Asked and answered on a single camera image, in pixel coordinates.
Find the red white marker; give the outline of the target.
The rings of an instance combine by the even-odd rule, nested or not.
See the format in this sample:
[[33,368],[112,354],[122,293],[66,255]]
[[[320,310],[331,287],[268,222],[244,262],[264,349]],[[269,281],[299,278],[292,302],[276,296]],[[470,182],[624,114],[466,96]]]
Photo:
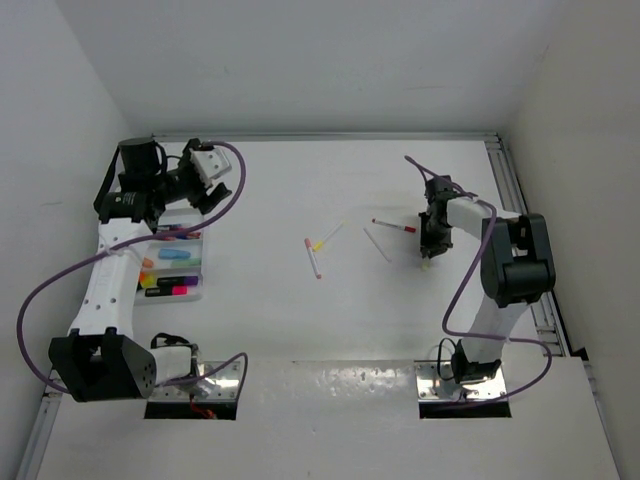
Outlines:
[[391,229],[395,229],[395,230],[399,230],[399,231],[404,231],[404,232],[408,232],[408,233],[416,233],[417,232],[417,229],[415,227],[412,227],[412,226],[409,226],[409,225],[390,223],[390,222],[379,220],[377,218],[373,218],[371,220],[371,222],[373,224],[375,224],[375,225],[379,225],[379,226],[383,226],[383,227],[386,227],[386,228],[391,228]]

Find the clear grey pen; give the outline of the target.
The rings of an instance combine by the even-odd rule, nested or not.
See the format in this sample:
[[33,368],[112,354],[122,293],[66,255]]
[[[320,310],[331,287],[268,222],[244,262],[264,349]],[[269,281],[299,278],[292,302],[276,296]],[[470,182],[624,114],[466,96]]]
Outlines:
[[392,260],[389,257],[389,255],[385,252],[385,250],[383,249],[382,245],[378,242],[378,240],[373,236],[373,234],[370,232],[370,230],[367,227],[363,227],[363,231],[365,233],[365,235],[367,236],[367,238],[372,242],[372,244],[374,245],[374,247],[377,249],[377,251],[381,254],[381,256],[385,259],[385,261],[387,261],[388,263],[391,263]]

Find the green eraser case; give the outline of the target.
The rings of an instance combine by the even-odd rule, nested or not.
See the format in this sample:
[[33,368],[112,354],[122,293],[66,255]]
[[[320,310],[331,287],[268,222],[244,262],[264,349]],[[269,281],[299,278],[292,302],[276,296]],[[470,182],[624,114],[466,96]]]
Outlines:
[[176,259],[172,260],[170,267],[172,269],[200,267],[202,260],[200,258]]

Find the blue eraser case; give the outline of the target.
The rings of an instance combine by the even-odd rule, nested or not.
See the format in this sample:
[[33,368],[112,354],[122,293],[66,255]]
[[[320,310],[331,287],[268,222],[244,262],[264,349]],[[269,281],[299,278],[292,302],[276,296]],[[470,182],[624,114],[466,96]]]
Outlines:
[[161,248],[157,256],[161,260],[186,260],[190,259],[192,254],[188,250]]

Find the purple black highlighter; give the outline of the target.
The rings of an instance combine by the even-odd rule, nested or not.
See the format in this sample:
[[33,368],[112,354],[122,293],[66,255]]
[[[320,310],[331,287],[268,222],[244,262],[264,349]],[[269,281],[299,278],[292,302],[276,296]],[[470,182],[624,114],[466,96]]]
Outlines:
[[159,277],[156,281],[158,287],[190,287],[197,286],[200,277],[197,275]]

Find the pink black highlighter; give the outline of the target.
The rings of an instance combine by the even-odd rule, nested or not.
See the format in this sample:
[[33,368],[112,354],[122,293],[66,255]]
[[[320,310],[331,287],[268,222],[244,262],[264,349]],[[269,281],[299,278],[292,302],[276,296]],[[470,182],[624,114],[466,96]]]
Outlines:
[[146,298],[184,296],[189,293],[187,286],[160,286],[144,290]]

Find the yellow black highlighter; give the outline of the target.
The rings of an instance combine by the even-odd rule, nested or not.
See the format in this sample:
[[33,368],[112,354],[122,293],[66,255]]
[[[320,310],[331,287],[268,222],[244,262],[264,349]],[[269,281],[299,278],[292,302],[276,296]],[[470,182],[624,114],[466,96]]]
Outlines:
[[156,286],[156,277],[153,275],[145,275],[145,279],[142,283],[140,283],[143,289],[152,288]]

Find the pink white marker pen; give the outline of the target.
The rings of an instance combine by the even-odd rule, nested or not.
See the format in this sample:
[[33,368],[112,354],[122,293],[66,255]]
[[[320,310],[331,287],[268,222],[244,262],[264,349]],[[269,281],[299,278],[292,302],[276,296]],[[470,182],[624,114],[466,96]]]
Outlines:
[[311,263],[312,271],[316,279],[320,280],[322,278],[322,274],[319,269],[319,265],[315,256],[315,252],[313,246],[311,244],[311,240],[309,238],[304,239],[305,248],[309,257],[309,261]]

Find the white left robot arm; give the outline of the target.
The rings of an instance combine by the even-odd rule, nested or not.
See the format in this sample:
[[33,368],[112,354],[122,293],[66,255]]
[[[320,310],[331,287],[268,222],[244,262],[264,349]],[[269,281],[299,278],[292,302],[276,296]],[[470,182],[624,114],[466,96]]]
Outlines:
[[187,142],[175,168],[152,138],[120,142],[93,203],[100,242],[86,293],[68,333],[51,340],[49,359],[77,402],[147,399],[164,385],[201,380],[197,347],[173,339],[145,347],[134,339],[133,307],[143,257],[160,240],[168,205],[185,200],[200,214],[237,193],[221,182],[231,164],[221,149]]

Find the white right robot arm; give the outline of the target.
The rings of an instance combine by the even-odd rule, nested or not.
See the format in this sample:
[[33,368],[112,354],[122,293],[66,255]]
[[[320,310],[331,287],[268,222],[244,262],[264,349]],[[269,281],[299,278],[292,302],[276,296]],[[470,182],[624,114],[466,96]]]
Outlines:
[[475,200],[448,176],[425,182],[427,208],[419,214],[420,253],[431,260],[452,247],[459,229],[480,242],[469,270],[445,311],[442,329],[473,273],[480,273],[483,298],[472,326],[459,333],[450,360],[452,380],[471,383],[495,376],[504,344],[529,305],[551,291],[556,272],[545,218],[540,214],[500,213]]

